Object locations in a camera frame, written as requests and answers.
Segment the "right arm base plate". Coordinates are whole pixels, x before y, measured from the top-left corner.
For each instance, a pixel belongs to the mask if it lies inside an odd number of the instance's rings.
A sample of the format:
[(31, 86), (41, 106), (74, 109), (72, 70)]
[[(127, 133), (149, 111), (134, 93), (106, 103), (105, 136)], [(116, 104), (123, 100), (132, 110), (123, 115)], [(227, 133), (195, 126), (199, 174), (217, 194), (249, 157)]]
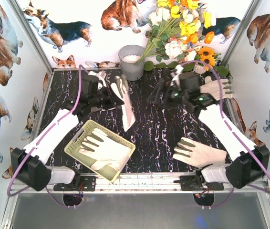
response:
[(222, 183), (207, 182), (202, 175), (202, 168), (195, 170), (193, 175), (180, 176), (178, 180), (173, 182), (181, 186), (182, 191), (222, 191), (224, 186)]

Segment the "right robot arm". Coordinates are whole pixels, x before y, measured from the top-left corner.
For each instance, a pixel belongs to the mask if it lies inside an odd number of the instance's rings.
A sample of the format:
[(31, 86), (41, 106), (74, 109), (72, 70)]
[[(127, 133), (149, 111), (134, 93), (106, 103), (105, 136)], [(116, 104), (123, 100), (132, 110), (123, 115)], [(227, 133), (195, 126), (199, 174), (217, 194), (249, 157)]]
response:
[(148, 100), (162, 106), (184, 105), (224, 146), (220, 150), (182, 137), (174, 148), (174, 159), (200, 168), (207, 183), (230, 183), (241, 189), (267, 174), (270, 152), (264, 144), (248, 139), (224, 114), (220, 102), (231, 99), (230, 92), (228, 79), (206, 77), (200, 85), (198, 75), (189, 72), (172, 80), (160, 79)]

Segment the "white green work glove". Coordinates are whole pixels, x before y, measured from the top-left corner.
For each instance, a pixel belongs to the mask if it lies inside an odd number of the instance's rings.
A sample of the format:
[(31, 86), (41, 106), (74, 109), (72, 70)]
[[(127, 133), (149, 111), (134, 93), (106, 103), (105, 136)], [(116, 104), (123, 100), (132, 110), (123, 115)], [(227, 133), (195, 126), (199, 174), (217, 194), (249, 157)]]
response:
[(95, 128), (81, 142), (78, 152), (95, 160), (90, 166), (94, 171), (98, 171), (105, 166), (118, 171), (129, 158), (131, 149), (110, 139), (101, 129)]

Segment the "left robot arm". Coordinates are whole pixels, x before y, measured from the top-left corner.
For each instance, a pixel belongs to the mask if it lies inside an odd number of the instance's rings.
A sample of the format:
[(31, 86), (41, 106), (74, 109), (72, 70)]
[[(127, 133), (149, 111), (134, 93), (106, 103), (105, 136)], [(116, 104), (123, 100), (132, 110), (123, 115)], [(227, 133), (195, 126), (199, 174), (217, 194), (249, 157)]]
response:
[(67, 166), (47, 166), (51, 153), (93, 109), (106, 111), (127, 104), (129, 93), (125, 75), (116, 76), (108, 84), (98, 73), (89, 72), (87, 76), (82, 76), (83, 72), (79, 71), (76, 95), (65, 100), (50, 124), (23, 149), (12, 150), (10, 158), (13, 176), (8, 185), (9, 196), (12, 196), (10, 190), (16, 179), (36, 191), (56, 184), (77, 187), (80, 172)]

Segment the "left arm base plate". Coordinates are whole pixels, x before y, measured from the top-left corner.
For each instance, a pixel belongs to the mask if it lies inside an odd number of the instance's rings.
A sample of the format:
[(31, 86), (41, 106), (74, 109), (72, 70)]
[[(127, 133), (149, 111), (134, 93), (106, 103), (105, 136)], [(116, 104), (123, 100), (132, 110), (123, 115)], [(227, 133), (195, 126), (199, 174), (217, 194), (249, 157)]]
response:
[(75, 175), (70, 184), (56, 184), (54, 191), (95, 191), (96, 176)]

